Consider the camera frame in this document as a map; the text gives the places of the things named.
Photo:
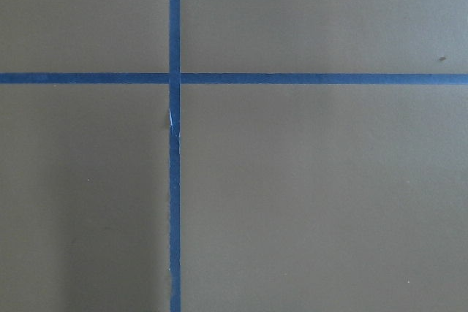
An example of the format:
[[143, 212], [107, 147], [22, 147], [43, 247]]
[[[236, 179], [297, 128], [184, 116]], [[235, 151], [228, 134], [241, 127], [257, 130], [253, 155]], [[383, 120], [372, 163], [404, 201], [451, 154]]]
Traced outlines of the blue tape line crosswise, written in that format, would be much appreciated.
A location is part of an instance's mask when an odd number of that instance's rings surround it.
[[[168, 84], [169, 73], [2, 73], [2, 84]], [[181, 84], [466, 85], [466, 74], [181, 73]]]

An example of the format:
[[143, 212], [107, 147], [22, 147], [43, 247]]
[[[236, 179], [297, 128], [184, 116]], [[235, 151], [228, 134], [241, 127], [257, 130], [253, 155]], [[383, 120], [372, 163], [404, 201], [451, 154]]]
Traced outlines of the brown paper table cover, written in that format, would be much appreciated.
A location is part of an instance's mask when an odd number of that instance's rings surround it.
[[[181, 69], [467, 72], [467, 0], [181, 0]], [[1, 0], [1, 72], [169, 70], [169, 0]], [[465, 311], [465, 85], [183, 85], [184, 311]], [[169, 88], [1, 87], [1, 309], [168, 311]]]

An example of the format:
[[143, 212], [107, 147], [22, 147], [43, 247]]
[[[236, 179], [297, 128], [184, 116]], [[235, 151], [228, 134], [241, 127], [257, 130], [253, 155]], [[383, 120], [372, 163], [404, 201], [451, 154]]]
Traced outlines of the blue tape line lengthwise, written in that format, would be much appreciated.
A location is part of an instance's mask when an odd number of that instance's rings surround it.
[[171, 311], [181, 310], [181, 0], [170, 0], [169, 17], [169, 190], [170, 190], [170, 273]]

